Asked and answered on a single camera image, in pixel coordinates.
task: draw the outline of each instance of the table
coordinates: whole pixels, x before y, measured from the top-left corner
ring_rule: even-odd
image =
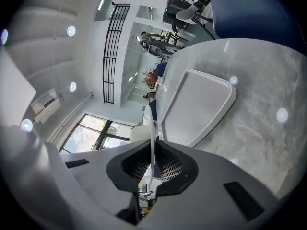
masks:
[[[156,95],[160,139],[161,118],[186,69],[238,79],[235,103],[195,148],[237,161],[277,193],[307,144],[307,58],[254,39],[219,39],[180,50],[169,59]],[[277,120],[280,108],[288,111],[285,123]]]

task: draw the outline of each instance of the gray marble surface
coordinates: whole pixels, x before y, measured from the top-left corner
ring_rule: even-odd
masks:
[[[159,120],[186,69],[225,80],[238,78],[235,103],[194,148],[237,159],[242,169],[277,194],[306,148],[307,58],[284,46],[253,39],[214,40],[177,52],[167,64],[164,86],[156,96],[159,134]],[[282,107],[289,113],[285,123],[276,117]]]

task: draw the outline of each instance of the black vent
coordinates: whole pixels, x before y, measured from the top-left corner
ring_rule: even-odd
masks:
[[[157,149],[156,161],[161,171],[162,183],[173,179],[182,171],[182,163],[179,158],[163,147]]]
[[[224,184],[224,187],[236,205],[239,207],[247,221],[253,220],[264,212],[264,209],[238,182],[226,183]]]
[[[150,149],[150,146],[143,148],[126,158],[121,164],[122,170],[138,182],[141,181],[150,165]]]
[[[52,98],[50,101],[48,101],[45,105],[44,108],[46,108],[47,106],[49,106],[51,103],[53,103],[55,101],[54,98]]]

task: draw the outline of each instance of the chair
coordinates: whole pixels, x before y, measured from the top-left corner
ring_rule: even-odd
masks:
[[[175,43],[174,43],[174,45],[176,45],[176,42],[179,40],[179,41],[187,41],[187,39],[184,39],[184,38],[182,38],[182,37],[180,37],[179,36],[179,33],[180,33],[180,31],[182,30],[183,28],[176,28],[176,24],[175,24],[175,22],[173,21],[172,22],[172,30],[173,30],[173,32],[175,33],[175,35],[170,35],[171,36],[171,38],[173,38],[174,40],[175,40]]]
[[[299,24],[281,0],[210,1],[213,28],[217,36],[265,40],[306,54]],[[200,16],[194,14],[191,20],[205,30],[195,17]]]
[[[202,4],[199,4],[199,2],[194,3],[191,5],[188,9],[180,11],[176,14],[176,18],[182,21],[185,21],[189,24],[198,24],[202,27],[203,30],[205,30],[208,35],[214,40],[215,37],[208,31],[208,29],[203,25],[207,22],[212,23],[212,19],[209,17],[212,17],[210,5],[206,6],[204,10],[202,10]]]
[[[156,71],[158,77],[163,77],[166,65],[167,65],[167,62],[160,63],[160,64],[157,65],[157,68],[156,68],[155,71]]]

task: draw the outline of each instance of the potted plant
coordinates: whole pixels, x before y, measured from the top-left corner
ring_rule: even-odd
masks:
[[[158,79],[156,69],[147,68],[147,71],[143,72],[143,75],[145,75],[145,78],[142,80],[142,83],[145,83],[149,87],[154,87]]]

